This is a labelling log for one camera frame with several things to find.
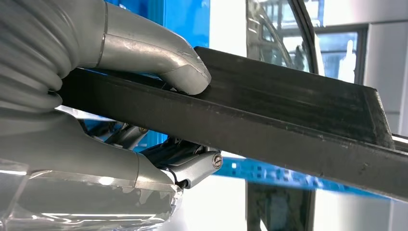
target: car windshield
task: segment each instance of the car windshield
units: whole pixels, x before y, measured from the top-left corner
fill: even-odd
[[[288,0],[247,0],[248,58],[310,72],[309,47]]]

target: clamp mechanism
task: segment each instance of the clamp mechanism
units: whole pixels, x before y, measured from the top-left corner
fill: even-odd
[[[175,183],[186,189],[217,172],[223,163],[219,150],[175,138],[141,153],[158,168],[169,171]]]

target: glass pane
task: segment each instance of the glass pane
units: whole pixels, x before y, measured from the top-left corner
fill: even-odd
[[[324,75],[354,83],[357,32],[319,34]]]
[[[309,71],[310,57],[288,0],[247,0],[247,55]]]
[[[308,230],[312,191],[247,183],[248,231]]]
[[[318,38],[321,51],[346,51],[349,41],[353,50],[357,48],[357,32],[319,34]]]

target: window frame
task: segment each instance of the window frame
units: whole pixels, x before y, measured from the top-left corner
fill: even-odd
[[[307,52],[310,57],[309,72],[317,74],[319,69],[315,46],[315,28],[313,27],[312,20],[307,12],[305,2],[304,0],[289,0],[288,2],[292,8],[294,17],[299,24],[302,34],[301,36],[306,44]]]
[[[363,85],[364,83],[364,68],[367,53],[368,28],[369,28],[368,24],[325,26],[314,28],[316,35],[347,32],[357,33],[356,67],[354,70],[354,83],[359,85]]]

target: white wall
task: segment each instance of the white wall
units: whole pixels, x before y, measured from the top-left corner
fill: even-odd
[[[184,190],[181,208],[158,231],[246,231],[246,183],[210,176]]]
[[[211,0],[211,49],[246,57],[245,2],[245,0]]]
[[[388,231],[406,231],[408,229],[408,205],[404,202],[392,201]]]
[[[325,25],[408,20],[407,0],[325,0]]]
[[[400,120],[407,41],[408,22],[369,27],[364,85],[378,90],[393,133]]]
[[[324,190],[317,190],[316,198],[314,231],[388,230],[389,200]]]
[[[405,57],[405,71],[398,134],[408,136],[408,42],[407,42],[407,55]]]

